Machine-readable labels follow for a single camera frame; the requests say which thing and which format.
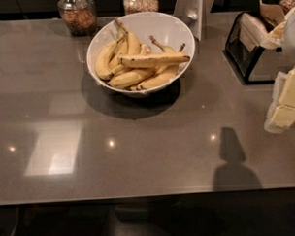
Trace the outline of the lower middle yellow banana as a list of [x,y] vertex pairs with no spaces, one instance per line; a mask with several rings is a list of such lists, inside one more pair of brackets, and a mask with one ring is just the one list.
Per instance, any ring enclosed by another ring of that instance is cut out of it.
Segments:
[[125,88],[133,84],[139,84],[141,81],[147,79],[153,74],[153,68],[133,69],[131,71],[111,78],[111,80],[109,81],[109,86],[115,89]]

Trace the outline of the middle glass jar with oats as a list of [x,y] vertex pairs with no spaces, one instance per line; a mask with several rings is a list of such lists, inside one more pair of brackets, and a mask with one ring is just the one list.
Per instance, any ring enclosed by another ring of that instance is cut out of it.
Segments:
[[123,0],[124,12],[129,14],[157,12],[159,0]]

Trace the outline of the white stand in background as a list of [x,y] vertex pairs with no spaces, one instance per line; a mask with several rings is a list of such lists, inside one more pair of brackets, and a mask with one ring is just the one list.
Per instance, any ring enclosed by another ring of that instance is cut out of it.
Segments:
[[206,34],[206,16],[214,0],[177,0],[173,15],[184,22],[193,36],[202,41]]

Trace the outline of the black napkin holder tray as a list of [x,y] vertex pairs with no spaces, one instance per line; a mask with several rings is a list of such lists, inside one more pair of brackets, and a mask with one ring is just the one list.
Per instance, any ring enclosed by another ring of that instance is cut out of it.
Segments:
[[260,76],[253,80],[253,70],[268,49],[260,46],[263,38],[274,29],[258,12],[241,12],[235,17],[225,42],[223,53],[234,74],[245,85],[272,84],[275,76]]

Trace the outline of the left glass jar with cereal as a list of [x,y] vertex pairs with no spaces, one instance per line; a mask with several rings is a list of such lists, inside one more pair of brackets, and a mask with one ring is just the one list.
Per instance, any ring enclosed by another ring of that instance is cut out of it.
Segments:
[[91,36],[97,30],[95,0],[59,0],[61,18],[75,36]]

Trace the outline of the lower right yellow banana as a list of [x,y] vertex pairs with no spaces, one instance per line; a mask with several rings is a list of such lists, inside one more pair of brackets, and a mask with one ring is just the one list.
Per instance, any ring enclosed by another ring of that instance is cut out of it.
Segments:
[[[185,47],[185,43],[179,48],[179,51],[183,51]],[[161,86],[163,84],[167,84],[178,72],[179,65],[174,64],[173,66],[160,66],[155,71],[155,74],[151,77],[147,78],[146,80],[142,81],[139,84],[134,84],[129,87],[132,91],[140,91],[140,90],[148,90],[151,88],[155,88]]]

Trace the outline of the greenish stem back banana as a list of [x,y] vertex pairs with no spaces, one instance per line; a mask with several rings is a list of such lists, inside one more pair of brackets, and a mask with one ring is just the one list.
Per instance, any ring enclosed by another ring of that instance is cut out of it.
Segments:
[[163,52],[167,52],[167,53],[175,52],[173,48],[160,44],[152,35],[149,35],[149,38],[151,42],[157,47],[159,47],[160,49],[162,49]]

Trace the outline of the left curved yellow banana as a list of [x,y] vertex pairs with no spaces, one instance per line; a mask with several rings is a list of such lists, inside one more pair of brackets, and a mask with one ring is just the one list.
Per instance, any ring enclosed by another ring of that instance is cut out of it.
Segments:
[[115,70],[114,67],[110,67],[110,62],[123,53],[121,46],[125,38],[126,35],[123,34],[101,48],[94,64],[94,71],[101,80],[108,81],[114,76]]

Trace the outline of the top horizontal yellow banana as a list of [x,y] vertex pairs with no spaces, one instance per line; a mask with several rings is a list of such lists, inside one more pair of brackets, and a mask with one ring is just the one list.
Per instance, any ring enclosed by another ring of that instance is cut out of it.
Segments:
[[156,66],[172,66],[175,64],[188,62],[190,56],[182,51],[174,51],[173,53],[152,53],[146,55],[128,55],[121,54],[118,61],[130,68],[147,68]]

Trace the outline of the upright yellow banana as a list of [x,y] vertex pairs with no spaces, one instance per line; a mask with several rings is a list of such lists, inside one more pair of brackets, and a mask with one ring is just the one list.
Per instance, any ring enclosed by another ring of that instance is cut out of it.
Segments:
[[136,34],[129,30],[118,18],[115,19],[116,24],[119,28],[123,29],[127,34],[127,49],[128,53],[132,55],[137,55],[141,51],[141,44],[136,36]]

